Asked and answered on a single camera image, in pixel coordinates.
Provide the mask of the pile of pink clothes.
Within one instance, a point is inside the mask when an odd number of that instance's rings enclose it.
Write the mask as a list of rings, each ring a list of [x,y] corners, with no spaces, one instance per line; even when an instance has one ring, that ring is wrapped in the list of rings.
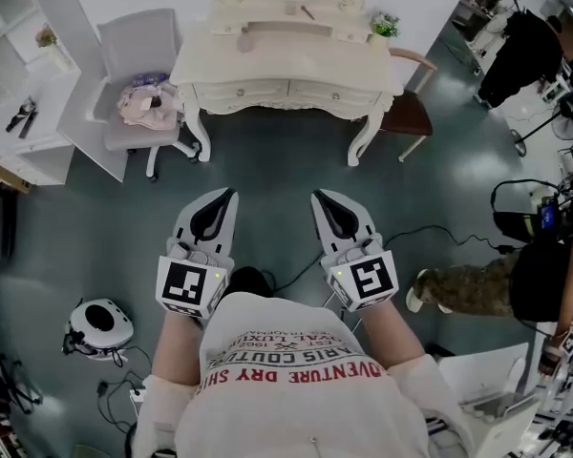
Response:
[[[122,90],[117,111],[127,125],[170,131],[178,123],[176,88],[166,73],[136,75]]]

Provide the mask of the white open box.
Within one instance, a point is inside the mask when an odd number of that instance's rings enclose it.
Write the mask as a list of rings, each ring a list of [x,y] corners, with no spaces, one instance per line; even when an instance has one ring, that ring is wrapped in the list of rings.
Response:
[[[528,345],[440,357],[439,370],[455,393],[471,431],[473,458],[504,458],[519,448],[540,405],[518,391]]]

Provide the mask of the person's left forearm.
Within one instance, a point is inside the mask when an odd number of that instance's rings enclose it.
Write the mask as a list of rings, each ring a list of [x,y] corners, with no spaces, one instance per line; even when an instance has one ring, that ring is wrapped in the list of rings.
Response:
[[[202,327],[196,320],[166,311],[152,362],[152,374],[173,384],[199,385],[201,340]]]

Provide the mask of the person's white printed shirt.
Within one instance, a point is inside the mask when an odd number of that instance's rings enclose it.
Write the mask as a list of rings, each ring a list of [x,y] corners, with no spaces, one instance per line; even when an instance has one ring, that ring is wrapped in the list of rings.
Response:
[[[151,374],[133,458],[469,458],[435,360],[385,369],[330,310],[239,292],[200,343],[201,381]]]

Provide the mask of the grey office chair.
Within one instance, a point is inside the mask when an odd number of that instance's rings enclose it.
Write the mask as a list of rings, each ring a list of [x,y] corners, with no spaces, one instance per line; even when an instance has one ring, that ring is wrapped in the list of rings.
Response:
[[[183,113],[169,82],[178,49],[172,9],[144,10],[98,26],[107,75],[92,99],[90,119],[102,126],[107,150],[147,149],[147,178],[158,179],[159,150],[174,147],[194,161],[201,146],[180,142]]]

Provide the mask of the white round device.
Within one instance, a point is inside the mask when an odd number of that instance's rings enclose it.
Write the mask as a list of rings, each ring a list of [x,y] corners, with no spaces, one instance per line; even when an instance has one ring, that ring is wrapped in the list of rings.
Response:
[[[124,352],[133,336],[131,320],[113,301],[80,302],[66,323],[62,353],[122,366],[127,361]]]

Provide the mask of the wooden chair with brown seat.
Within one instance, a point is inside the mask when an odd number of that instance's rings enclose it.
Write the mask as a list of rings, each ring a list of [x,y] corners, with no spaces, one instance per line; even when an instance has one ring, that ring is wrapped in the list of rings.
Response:
[[[437,71],[437,65],[417,52],[401,48],[389,48],[389,52],[392,57],[406,59],[426,68],[426,73],[415,88],[405,90],[393,101],[390,110],[384,114],[380,126],[382,132],[416,137],[416,140],[398,156],[398,161],[403,163],[417,147],[434,133],[431,119],[419,93]]]

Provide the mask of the person's black shoe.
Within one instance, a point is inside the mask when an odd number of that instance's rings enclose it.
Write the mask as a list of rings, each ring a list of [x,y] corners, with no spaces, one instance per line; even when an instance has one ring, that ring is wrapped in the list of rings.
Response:
[[[241,267],[232,272],[229,284],[223,292],[223,297],[239,292],[257,295],[262,298],[272,297],[272,289],[264,274],[251,266]]]

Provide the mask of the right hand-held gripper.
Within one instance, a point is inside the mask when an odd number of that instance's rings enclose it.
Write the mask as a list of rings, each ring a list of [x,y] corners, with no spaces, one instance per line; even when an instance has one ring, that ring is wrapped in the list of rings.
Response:
[[[326,254],[320,263],[327,284],[343,307],[358,312],[395,295],[399,283],[393,253],[384,249],[381,235],[375,234],[367,209],[327,189],[313,191],[310,205]]]

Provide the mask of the black tools on shelf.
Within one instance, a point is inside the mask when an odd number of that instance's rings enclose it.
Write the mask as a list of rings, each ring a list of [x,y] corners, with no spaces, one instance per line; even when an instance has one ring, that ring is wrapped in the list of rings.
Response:
[[[37,117],[37,114],[37,104],[31,96],[28,96],[19,107],[18,112],[11,118],[6,127],[6,132],[11,133],[13,131],[17,131],[17,137],[19,139],[25,139]]]

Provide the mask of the cream dressing table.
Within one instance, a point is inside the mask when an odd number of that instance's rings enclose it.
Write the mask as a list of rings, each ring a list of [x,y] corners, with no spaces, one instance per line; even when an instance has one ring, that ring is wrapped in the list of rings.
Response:
[[[300,13],[287,15],[288,5]],[[314,15],[311,20],[300,9]],[[211,157],[201,113],[230,115],[251,107],[325,111],[363,119],[347,163],[356,167],[403,85],[390,52],[370,44],[366,0],[214,0],[205,21],[185,35],[170,76],[185,124]],[[254,49],[237,50],[246,30]]]

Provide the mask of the dried flowers in vase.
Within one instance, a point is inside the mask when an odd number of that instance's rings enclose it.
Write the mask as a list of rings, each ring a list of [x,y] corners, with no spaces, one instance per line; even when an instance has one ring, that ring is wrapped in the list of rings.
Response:
[[[67,73],[72,69],[70,58],[60,47],[56,34],[48,24],[45,24],[35,35],[35,42],[39,49],[44,49],[47,52],[49,58],[60,71]]]

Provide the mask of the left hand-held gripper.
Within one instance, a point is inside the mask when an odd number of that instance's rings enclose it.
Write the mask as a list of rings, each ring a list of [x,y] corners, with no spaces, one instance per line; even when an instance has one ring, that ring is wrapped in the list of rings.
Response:
[[[159,258],[157,302],[167,311],[209,319],[230,281],[239,194],[225,187],[208,192],[180,212],[167,255]]]

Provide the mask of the person's right forearm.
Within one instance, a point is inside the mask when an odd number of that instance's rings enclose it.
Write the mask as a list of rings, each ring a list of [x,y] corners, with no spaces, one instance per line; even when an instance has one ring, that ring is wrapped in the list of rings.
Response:
[[[392,301],[361,310],[373,357],[385,368],[413,361],[425,350]]]

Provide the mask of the white shelf unit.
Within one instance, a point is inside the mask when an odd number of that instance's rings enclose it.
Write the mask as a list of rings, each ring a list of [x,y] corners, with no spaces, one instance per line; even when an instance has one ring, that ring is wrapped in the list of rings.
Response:
[[[67,73],[36,45],[45,24],[70,58]],[[32,185],[63,185],[80,152],[123,180],[126,153],[106,149],[102,126],[89,114],[105,74],[99,41],[78,0],[0,0],[0,169]],[[28,96],[38,114],[19,139],[6,127]]]

